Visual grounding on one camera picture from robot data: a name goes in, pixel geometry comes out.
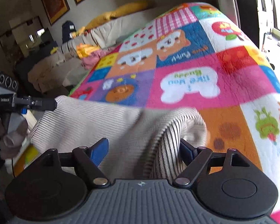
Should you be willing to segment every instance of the white striped fabric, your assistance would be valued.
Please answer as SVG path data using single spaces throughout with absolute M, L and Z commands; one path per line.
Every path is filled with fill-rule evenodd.
M 161 18 L 157 18 L 155 21 L 157 38 L 162 35 L 166 35 L 174 29 L 181 26 L 194 23 L 197 18 L 190 11 L 188 7 L 179 9 L 175 12 L 168 13 Z
M 59 96 L 57 109 L 45 112 L 31 132 L 41 153 L 49 148 L 71 152 L 109 139 L 109 152 L 100 169 L 111 180 L 168 178 L 183 169 L 179 142 L 193 146 L 206 141 L 205 123 L 193 108 L 172 111 L 124 107 Z

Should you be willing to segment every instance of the screw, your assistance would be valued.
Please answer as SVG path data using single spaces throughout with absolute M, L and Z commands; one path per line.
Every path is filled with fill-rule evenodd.
M 108 183 L 108 180 L 105 178 L 96 178 L 93 180 L 93 183 L 95 185 L 106 185 Z
M 179 185 L 188 185 L 190 183 L 190 180 L 187 178 L 177 178 L 175 182 Z

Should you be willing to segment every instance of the black bag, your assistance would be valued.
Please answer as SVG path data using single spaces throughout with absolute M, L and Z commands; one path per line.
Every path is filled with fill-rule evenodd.
M 73 24 L 72 21 L 66 21 L 62 25 L 62 43 L 63 44 L 70 40 L 69 34 L 71 32 L 76 32 L 75 25 Z

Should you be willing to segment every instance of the camera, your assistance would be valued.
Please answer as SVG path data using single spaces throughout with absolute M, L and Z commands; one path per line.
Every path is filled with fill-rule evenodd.
M 26 109 L 37 111 L 54 111 L 57 107 L 55 99 L 18 97 L 19 83 L 14 78 L 0 71 L 0 113 L 25 113 Z

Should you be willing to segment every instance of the circular pad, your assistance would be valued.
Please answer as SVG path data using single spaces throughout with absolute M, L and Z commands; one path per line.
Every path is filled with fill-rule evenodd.
M 87 194 L 79 177 L 55 167 L 26 171 L 7 187 L 5 198 L 11 212 L 19 218 L 46 221 L 76 209 Z
M 257 191 L 256 185 L 246 179 L 230 179 L 222 185 L 222 190 L 230 197 L 245 199 L 254 195 Z

